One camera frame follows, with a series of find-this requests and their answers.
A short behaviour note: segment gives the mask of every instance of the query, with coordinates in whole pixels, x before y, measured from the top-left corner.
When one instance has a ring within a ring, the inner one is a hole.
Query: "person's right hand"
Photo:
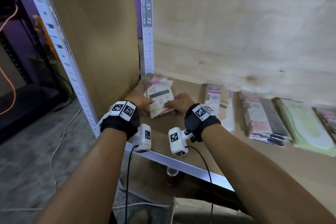
[[[177,111],[185,114],[193,104],[195,104],[195,101],[188,93],[181,93],[175,96],[174,100],[166,102],[165,107],[175,108]]]

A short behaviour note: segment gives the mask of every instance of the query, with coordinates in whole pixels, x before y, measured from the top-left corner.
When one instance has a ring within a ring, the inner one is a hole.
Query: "concrete floor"
[[[61,141],[68,122],[80,108],[76,100],[57,113],[48,113],[0,145],[0,223],[33,223],[40,210],[53,196],[54,179],[50,170],[53,152]],[[52,166],[59,188],[73,173],[95,137],[81,111],[67,129]],[[127,170],[129,152],[125,152],[121,171]],[[145,201],[129,194],[128,203]],[[115,206],[125,205],[125,196],[117,190]],[[168,211],[151,206],[133,206],[128,213],[148,209],[152,223],[165,223]],[[124,209],[114,210],[118,223],[124,223]]]

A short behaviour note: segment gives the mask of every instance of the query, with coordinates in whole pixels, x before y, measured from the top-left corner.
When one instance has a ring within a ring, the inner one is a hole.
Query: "forearm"
[[[335,217],[289,174],[221,125],[206,127],[202,139],[259,223],[335,223]]]
[[[113,207],[126,133],[107,128],[40,215],[41,223],[107,223]]]

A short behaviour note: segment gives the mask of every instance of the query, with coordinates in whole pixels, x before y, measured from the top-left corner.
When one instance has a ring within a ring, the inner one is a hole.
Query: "hand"
[[[165,107],[175,108],[177,111],[185,114],[193,104],[195,104],[195,101],[188,93],[181,93],[175,96],[174,100],[165,103]]]
[[[154,102],[153,99],[146,98],[136,90],[131,91],[131,93],[124,98],[124,101],[131,101],[134,103],[141,114],[149,114],[149,105]]]

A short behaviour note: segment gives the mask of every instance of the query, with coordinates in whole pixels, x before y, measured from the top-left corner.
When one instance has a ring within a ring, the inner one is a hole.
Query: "orange cable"
[[[14,11],[14,13],[13,13],[11,16],[9,16],[9,17],[7,18],[7,20],[5,20],[5,22],[2,24],[2,26],[0,27],[0,32],[2,31],[3,27],[7,24],[7,22],[8,22],[11,18],[13,18],[13,17],[15,16],[15,14],[18,12],[18,9],[19,9],[19,8],[18,8],[17,4],[15,3],[15,11]],[[10,79],[6,76],[5,72],[2,70],[1,66],[0,66],[0,72],[3,74],[3,76],[4,76],[4,78],[7,80],[7,82],[11,85],[11,87],[12,87],[12,89],[13,89],[13,94],[14,94],[12,105],[11,105],[7,110],[5,110],[5,111],[3,111],[3,112],[0,112],[0,115],[2,115],[2,114],[4,114],[4,113],[8,112],[10,109],[12,109],[12,107],[14,106],[15,101],[16,101],[16,90],[15,90],[15,87],[14,87],[13,83],[12,83],[12,82],[10,81]]]

